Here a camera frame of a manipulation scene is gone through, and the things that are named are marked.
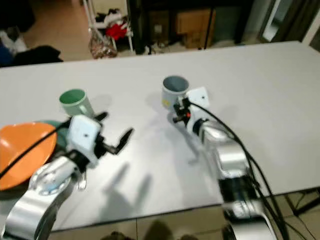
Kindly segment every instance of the mug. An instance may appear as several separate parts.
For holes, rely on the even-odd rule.
[[[184,96],[189,82],[181,76],[167,76],[162,85],[162,105],[169,110],[174,109],[178,97]]]
[[[59,97],[59,101],[70,117],[83,114],[92,118],[95,115],[87,94],[82,89],[71,89],[64,92]]]

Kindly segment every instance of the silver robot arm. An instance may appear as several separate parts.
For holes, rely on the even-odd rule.
[[[28,190],[10,211],[1,240],[46,240],[57,212],[75,186],[86,188],[86,169],[95,168],[106,152],[118,154],[133,129],[117,147],[104,143],[102,125],[84,115],[71,119],[67,140],[70,151],[39,168],[30,178]]]
[[[208,158],[215,164],[217,180],[223,197],[223,213],[228,225],[223,229],[225,240],[276,240],[271,221],[250,181],[250,167],[244,149],[231,133],[207,113],[186,102],[207,108],[204,87],[189,91],[174,106],[176,122],[184,122],[186,130],[198,136]]]

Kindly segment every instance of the table surface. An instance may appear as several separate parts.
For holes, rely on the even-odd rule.
[[[161,105],[162,81],[181,75],[205,86],[210,110],[243,140],[275,194],[320,186],[320,55],[299,42],[0,69],[0,127],[66,115],[59,95],[81,88],[119,156],[89,170],[85,191],[61,206],[53,230],[217,205],[212,163]],[[15,200],[0,201],[0,227]]]

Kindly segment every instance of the green mug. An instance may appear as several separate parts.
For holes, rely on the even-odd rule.
[[[92,118],[95,115],[87,94],[82,89],[71,89],[64,92],[59,97],[59,101],[70,117],[82,114]]]

